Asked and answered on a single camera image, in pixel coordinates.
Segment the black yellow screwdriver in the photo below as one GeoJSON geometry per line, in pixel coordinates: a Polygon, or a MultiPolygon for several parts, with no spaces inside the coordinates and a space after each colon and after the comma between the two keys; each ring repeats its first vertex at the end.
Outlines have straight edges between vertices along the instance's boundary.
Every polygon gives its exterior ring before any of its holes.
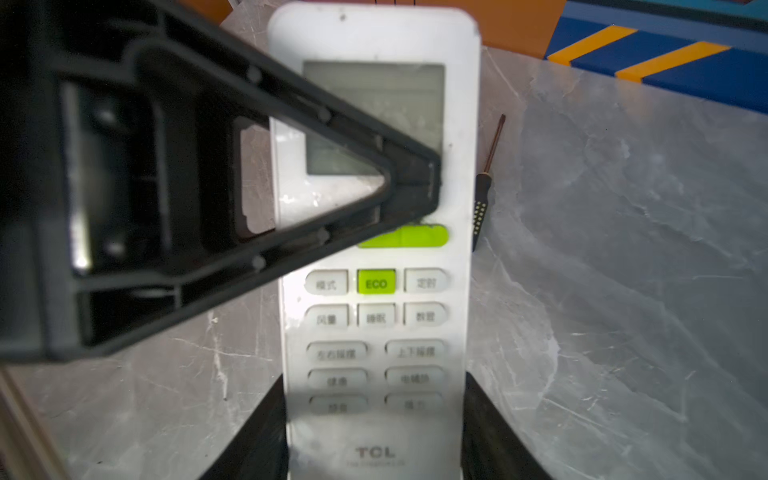
{"type": "Polygon", "coordinates": [[[493,182],[490,170],[505,122],[506,115],[502,114],[499,118],[484,167],[475,177],[475,196],[472,223],[472,251],[475,251],[477,248],[482,226],[488,212],[489,191],[493,182]]]}

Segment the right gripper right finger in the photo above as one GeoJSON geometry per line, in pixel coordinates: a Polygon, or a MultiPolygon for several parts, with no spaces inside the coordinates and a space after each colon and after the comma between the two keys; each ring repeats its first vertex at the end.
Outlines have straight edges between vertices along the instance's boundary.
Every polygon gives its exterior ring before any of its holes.
{"type": "Polygon", "coordinates": [[[474,376],[466,373],[461,468],[468,480],[551,480],[474,376]]]}

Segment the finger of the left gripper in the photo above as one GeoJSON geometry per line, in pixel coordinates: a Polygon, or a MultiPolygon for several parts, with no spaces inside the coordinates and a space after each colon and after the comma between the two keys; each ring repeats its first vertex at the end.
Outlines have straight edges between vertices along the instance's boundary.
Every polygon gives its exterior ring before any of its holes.
{"type": "Polygon", "coordinates": [[[1,5],[1,359],[113,354],[433,213],[441,156],[174,1],[1,5]],[[248,230],[240,135],[279,120],[381,186],[248,230]]]}

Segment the white TCL remote control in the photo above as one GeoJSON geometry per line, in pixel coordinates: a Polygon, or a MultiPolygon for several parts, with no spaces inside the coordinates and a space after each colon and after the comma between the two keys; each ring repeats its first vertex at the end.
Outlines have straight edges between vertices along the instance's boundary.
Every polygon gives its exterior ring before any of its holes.
{"type": "Polygon", "coordinates": [[[435,150],[438,206],[279,282],[288,475],[458,479],[481,35],[453,8],[294,2],[270,54],[435,150]]]}

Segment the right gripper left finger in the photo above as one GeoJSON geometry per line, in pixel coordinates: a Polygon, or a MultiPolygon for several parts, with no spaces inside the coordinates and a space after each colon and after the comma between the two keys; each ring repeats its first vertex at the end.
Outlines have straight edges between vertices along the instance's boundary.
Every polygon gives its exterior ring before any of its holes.
{"type": "Polygon", "coordinates": [[[286,424],[284,381],[280,375],[232,441],[199,479],[286,480],[286,424]]]}

